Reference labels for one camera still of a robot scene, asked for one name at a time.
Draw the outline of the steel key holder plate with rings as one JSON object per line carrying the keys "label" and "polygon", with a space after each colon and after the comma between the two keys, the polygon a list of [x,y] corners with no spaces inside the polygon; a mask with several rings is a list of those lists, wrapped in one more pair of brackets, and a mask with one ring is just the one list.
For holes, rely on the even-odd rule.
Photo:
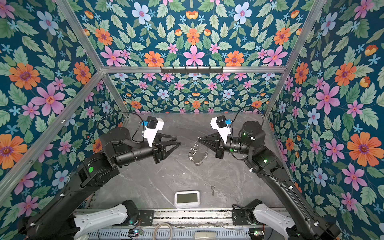
{"label": "steel key holder plate with rings", "polygon": [[188,153],[189,160],[195,165],[200,166],[208,157],[208,148],[199,142],[194,143]]}

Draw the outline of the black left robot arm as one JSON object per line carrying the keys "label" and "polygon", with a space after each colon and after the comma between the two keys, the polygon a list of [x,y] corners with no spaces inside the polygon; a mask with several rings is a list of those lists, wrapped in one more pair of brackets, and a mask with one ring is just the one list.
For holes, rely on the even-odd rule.
{"label": "black left robot arm", "polygon": [[133,142],[128,129],[118,127],[100,137],[102,151],[85,159],[72,172],[64,188],[41,211],[18,222],[18,232],[27,240],[74,240],[80,237],[80,222],[73,212],[91,194],[119,175],[122,166],[152,157],[156,164],[181,143],[176,136],[158,133],[152,144]]}

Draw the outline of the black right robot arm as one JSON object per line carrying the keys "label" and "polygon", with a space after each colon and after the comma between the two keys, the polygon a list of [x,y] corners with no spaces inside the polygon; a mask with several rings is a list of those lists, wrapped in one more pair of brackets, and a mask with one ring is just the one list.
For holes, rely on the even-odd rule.
{"label": "black right robot arm", "polygon": [[340,228],[316,213],[295,186],[279,157],[266,147],[266,133],[260,123],[245,122],[238,137],[232,135],[232,122],[225,116],[212,118],[210,124],[217,133],[202,137],[199,142],[213,150],[218,159],[223,159],[226,152],[243,154],[250,172],[273,190],[289,213],[284,216],[255,200],[247,205],[251,219],[269,226],[286,240],[337,238]]}

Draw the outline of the white digital timer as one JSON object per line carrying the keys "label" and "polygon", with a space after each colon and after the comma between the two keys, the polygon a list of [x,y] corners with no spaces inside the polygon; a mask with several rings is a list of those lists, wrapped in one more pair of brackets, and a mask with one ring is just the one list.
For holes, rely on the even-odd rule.
{"label": "white digital timer", "polygon": [[175,193],[174,206],[177,209],[197,208],[201,204],[199,191],[180,191]]}

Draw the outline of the black hook rail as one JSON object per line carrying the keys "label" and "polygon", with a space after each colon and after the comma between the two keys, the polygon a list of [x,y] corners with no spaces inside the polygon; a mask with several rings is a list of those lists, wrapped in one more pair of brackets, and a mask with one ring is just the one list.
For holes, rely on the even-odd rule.
{"label": "black hook rail", "polygon": [[221,74],[223,67],[160,67],[162,74]]}

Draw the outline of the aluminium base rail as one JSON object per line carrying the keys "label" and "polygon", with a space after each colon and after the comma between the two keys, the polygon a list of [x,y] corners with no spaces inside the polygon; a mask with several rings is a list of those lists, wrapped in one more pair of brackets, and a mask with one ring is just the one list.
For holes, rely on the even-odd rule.
{"label": "aluminium base rail", "polygon": [[269,227],[280,229],[292,227],[294,221],[289,217],[285,208],[261,207],[260,220],[252,224],[245,217],[245,211],[235,208],[205,208],[205,209],[144,209],[139,211],[136,220],[125,220],[118,224],[122,227],[154,227],[166,222],[180,227],[224,227],[224,228],[257,228]]}

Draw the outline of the aluminium frame post back left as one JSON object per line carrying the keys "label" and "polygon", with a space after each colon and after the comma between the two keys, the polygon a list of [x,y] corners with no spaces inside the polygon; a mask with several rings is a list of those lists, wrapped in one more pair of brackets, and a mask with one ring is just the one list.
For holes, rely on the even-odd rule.
{"label": "aluminium frame post back left", "polygon": [[80,21],[78,20],[75,12],[73,11],[72,7],[70,6],[70,3],[68,1],[56,1],[58,8],[62,12],[63,16],[67,20],[68,24],[70,25],[72,31],[76,35],[77,39],[79,40],[80,44],[82,45],[85,53],[89,57],[90,61],[92,62],[93,66],[95,67],[95,74],[93,75],[93,78],[96,81],[96,84],[103,80],[106,84],[106,87],[111,92],[111,96],[114,98],[117,106],[119,107],[120,111],[122,112],[128,112],[128,109],[126,105],[124,104],[124,101],[118,92],[118,89],[116,88],[115,84],[113,83],[111,77],[109,74],[107,74],[104,70],[105,66],[103,62],[101,61],[97,51],[92,46],[88,36],[86,35],[83,26],[81,25]]}

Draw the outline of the aluminium frame post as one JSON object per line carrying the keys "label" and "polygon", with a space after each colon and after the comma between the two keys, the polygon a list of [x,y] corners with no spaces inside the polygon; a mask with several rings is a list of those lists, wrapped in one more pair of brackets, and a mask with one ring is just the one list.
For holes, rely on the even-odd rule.
{"label": "aluminium frame post", "polygon": [[128,109],[126,105],[124,104],[124,101],[118,92],[118,89],[116,88],[115,84],[113,83],[111,77],[109,74],[107,74],[104,70],[105,66],[103,62],[101,61],[97,51],[92,46],[88,36],[86,35],[83,26],[81,25],[80,21],[78,20],[75,12],[73,11],[72,7],[70,6],[70,3],[68,1],[56,1],[58,8],[62,12],[63,16],[67,20],[68,24],[70,25],[72,31],[76,35],[77,39],[79,40],[80,44],[82,45],[85,53],[89,57],[90,61],[92,62],[93,66],[95,67],[95,74],[93,75],[93,78],[96,81],[96,84],[103,80],[106,84],[106,87],[111,92],[111,96],[114,98],[117,106],[119,107],[120,111],[122,112],[128,112]]}
{"label": "aluminium frame post", "polygon": [[299,54],[305,45],[307,38],[312,31],[315,22],[317,21],[317,18],[321,14],[321,11],[324,7],[324,5],[327,3],[325,0],[318,0],[314,1],[311,10],[307,16],[306,21],[304,22],[301,34],[298,37],[298,40],[296,41],[294,48],[292,52],[290,53],[290,56],[288,58],[287,64],[285,65],[285,71],[283,72],[282,76],[279,79],[279,82],[277,83],[275,90],[270,98],[268,107],[264,113],[264,117],[267,118],[269,114],[271,113],[275,103],[277,102],[278,96],[280,92],[282,91],[284,87],[285,80],[289,77],[295,62],[297,61]]}

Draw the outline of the aluminium frame post back right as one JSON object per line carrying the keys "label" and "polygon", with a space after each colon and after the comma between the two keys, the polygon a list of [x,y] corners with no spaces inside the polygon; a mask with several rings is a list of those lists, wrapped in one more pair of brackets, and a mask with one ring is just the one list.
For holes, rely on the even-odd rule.
{"label": "aluminium frame post back right", "polygon": [[296,41],[294,48],[292,52],[290,53],[290,56],[288,58],[287,64],[285,65],[285,71],[283,72],[282,76],[279,79],[279,82],[277,83],[275,90],[270,98],[268,107],[264,113],[264,117],[267,118],[269,114],[271,113],[275,103],[277,102],[278,96],[280,92],[282,91],[284,87],[285,80],[289,77],[295,62],[297,61],[299,54],[305,45],[307,38],[312,31],[315,22],[317,21],[317,18],[321,14],[321,11],[324,7],[324,5],[327,3],[325,0],[318,0],[314,1],[311,10],[307,16],[306,21],[304,22],[301,34],[298,37],[298,40]]}

